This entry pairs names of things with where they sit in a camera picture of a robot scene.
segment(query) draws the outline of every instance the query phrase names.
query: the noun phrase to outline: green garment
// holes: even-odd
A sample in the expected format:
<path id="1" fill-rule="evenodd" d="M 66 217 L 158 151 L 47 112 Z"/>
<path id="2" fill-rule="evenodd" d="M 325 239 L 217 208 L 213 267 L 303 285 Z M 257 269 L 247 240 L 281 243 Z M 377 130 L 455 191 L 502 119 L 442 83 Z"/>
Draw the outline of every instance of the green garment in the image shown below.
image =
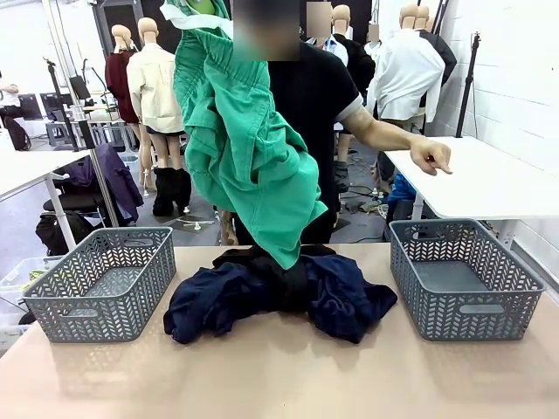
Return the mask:
<path id="1" fill-rule="evenodd" d="M 192 15 L 179 0 L 168 3 Z M 229 18 L 221 0 L 214 4 L 217 16 Z M 256 243 L 290 268 L 301 232 L 327 207 L 319 201 L 316 161 L 275 110 L 268 64 L 233 54 L 219 28 L 183 31 L 174 88 L 198 192 L 237 212 Z"/>

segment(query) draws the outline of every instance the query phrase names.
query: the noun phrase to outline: maroon jacket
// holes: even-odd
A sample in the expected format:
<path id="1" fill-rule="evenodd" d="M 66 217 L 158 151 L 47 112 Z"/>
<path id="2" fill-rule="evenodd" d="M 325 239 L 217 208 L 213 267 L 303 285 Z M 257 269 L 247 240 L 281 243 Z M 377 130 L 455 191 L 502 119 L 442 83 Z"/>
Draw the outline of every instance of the maroon jacket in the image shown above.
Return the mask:
<path id="1" fill-rule="evenodd" d="M 139 122 L 138 116 L 132 108 L 126 74 L 126 67 L 132 54 L 131 51 L 111 53 L 105 64 L 105 80 L 107 81 L 108 91 L 113 94 L 119 104 L 121 118 L 128 124 L 137 124 Z"/>

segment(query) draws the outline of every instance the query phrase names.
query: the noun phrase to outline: black backpack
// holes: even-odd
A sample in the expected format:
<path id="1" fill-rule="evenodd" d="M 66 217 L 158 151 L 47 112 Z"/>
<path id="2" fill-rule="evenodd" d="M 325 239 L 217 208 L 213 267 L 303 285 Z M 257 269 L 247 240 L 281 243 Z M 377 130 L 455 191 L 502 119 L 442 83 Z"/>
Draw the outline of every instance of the black backpack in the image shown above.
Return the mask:
<path id="1" fill-rule="evenodd" d="M 66 211 L 66 218 L 70 224 L 73 238 L 76 244 L 81 242 L 84 238 L 89 236 L 95 228 L 89 223 L 82 215 L 73 211 Z M 35 229 L 38 238 L 48 249 L 48 256 L 65 255 L 68 252 L 68 246 L 62 234 L 62 229 L 59 226 L 59 220 L 56 215 L 43 214 L 41 220 Z"/>
<path id="2" fill-rule="evenodd" d="M 29 151 L 31 149 L 31 140 L 21 125 L 13 118 L 6 116 L 3 123 L 11 137 L 11 142 L 17 151 Z"/>

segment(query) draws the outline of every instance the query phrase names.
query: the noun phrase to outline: man in black t-shirt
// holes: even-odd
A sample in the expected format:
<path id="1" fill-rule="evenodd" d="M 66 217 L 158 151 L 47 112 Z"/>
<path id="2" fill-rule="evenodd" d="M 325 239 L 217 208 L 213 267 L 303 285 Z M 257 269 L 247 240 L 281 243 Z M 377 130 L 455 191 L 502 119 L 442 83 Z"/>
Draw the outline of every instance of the man in black t-shirt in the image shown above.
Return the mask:
<path id="1" fill-rule="evenodd" d="M 303 42 L 293 45 L 292 39 L 285 37 L 287 27 L 290 25 L 266 21 L 245 29 L 266 51 L 276 111 L 300 134 L 308 153 L 318 163 L 321 200 L 328 211 L 309 224 L 301 242 L 328 243 L 336 220 L 336 122 L 341 122 L 357 140 L 376 150 L 410 150 L 413 161 L 430 175 L 436 175 L 437 169 L 451 173 L 448 167 L 451 150 L 422 135 L 375 120 L 363 107 L 362 96 L 340 59 Z M 235 230 L 239 244 L 254 243 L 238 218 L 235 218 Z"/>

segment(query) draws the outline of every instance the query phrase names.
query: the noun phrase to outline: gray sleeve cuff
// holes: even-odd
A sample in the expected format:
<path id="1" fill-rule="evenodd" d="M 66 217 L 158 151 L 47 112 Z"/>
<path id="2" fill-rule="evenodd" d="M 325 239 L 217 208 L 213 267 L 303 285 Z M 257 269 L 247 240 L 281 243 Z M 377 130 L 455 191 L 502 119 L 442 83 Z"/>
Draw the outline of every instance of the gray sleeve cuff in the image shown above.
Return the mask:
<path id="1" fill-rule="evenodd" d="M 336 122 L 342 122 L 348 116 L 350 116 L 354 111 L 356 111 L 361 105 L 363 104 L 363 98 L 361 94 L 357 94 L 357 97 L 351 102 L 346 108 L 338 113 L 338 116 L 335 117 Z"/>

